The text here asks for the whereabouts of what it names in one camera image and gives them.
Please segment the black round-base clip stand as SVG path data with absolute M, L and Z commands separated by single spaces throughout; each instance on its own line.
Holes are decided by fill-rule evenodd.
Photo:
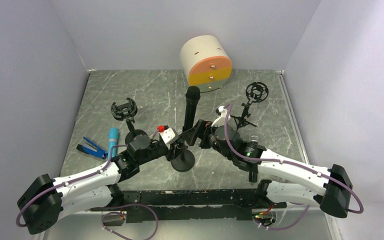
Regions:
M 188 172 L 195 165 L 195 157 L 194 154 L 187 149 L 180 154 L 180 156 L 176 157 L 174 160 L 170 161 L 171 166 L 174 170 L 178 172 Z

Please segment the tall black microphone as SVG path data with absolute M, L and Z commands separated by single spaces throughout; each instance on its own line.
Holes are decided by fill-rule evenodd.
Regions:
M 186 107 L 182 131 L 185 132 L 194 126 L 198 102 L 201 98 L 200 89 L 197 86 L 189 86 L 186 94 Z

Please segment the black round-base shock-mount stand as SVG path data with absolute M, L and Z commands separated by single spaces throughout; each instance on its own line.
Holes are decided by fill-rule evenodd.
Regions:
M 126 144 L 129 144 L 134 140 L 135 137 L 140 135 L 147 135 L 147 133 L 134 127 L 134 116 L 138 112 L 136 102 L 130 97 L 127 97 L 126 101 L 126 103 L 120 105 L 117 105 L 116 102 L 113 102 L 110 106 L 110 112 L 115 120 L 126 122 L 129 132 L 125 136 L 124 141 Z

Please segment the cyan blue microphone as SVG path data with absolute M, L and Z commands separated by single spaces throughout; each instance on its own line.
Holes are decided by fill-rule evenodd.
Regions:
M 111 127 L 108 133 L 108 156 L 107 158 L 113 158 L 117 154 L 117 147 L 119 140 L 119 129 Z

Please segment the black tripod shock-mount stand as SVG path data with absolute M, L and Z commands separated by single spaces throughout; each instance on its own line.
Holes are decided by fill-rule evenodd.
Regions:
M 261 103 L 265 101 L 269 96 L 269 88 L 265 83 L 255 81 L 246 87 L 245 96 L 247 98 L 247 102 L 241 104 L 243 107 L 241 116 L 231 116 L 234 119 L 236 131 L 246 126 L 257 127 L 256 124 L 248 120 L 248 118 L 251 116 L 250 107 L 254 103 Z

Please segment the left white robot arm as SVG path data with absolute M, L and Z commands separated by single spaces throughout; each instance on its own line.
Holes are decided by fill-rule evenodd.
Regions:
M 38 176 L 17 201 L 15 224 L 31 235 L 44 232 L 60 219 L 90 208 L 117 210 L 123 196 L 118 183 L 132 178 L 140 166 L 165 157 L 173 162 L 187 149 L 181 136 L 159 139 L 137 135 L 127 144 L 113 145 L 107 160 L 93 168 L 63 177 Z

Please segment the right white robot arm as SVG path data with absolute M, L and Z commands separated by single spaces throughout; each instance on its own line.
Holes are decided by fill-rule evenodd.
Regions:
M 267 174 L 286 180 L 261 180 L 255 191 L 255 202 L 266 208 L 271 204 L 290 202 L 319 206 L 326 214 L 346 218 L 351 212 L 353 185 L 345 168 L 338 164 L 322 167 L 306 164 L 282 156 L 258 144 L 245 141 L 230 126 L 212 126 L 199 120 L 181 136 L 189 146 L 200 139 L 200 147 L 213 149 L 233 162 L 239 169 L 249 172 L 255 182 L 258 174 Z

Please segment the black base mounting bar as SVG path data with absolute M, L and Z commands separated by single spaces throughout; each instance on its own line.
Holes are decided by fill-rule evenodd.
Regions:
M 271 213 L 286 209 L 286 202 L 270 204 L 255 189 L 124 190 L 104 207 L 92 212 L 122 211 L 127 223 L 169 220 L 236 219 L 249 221 L 271 207 Z

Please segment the white orange yellow cylinder container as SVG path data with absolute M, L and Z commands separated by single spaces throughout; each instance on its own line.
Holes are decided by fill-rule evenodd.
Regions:
M 179 57 L 188 85 L 202 93 L 223 87 L 232 74 L 231 59 L 212 35 L 191 38 L 182 46 Z

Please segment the blue black hand tool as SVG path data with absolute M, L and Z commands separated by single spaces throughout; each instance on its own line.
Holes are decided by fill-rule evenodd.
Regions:
M 91 155 L 95 158 L 105 160 L 108 152 L 87 137 L 83 137 L 84 143 L 78 144 L 76 149 L 84 154 Z

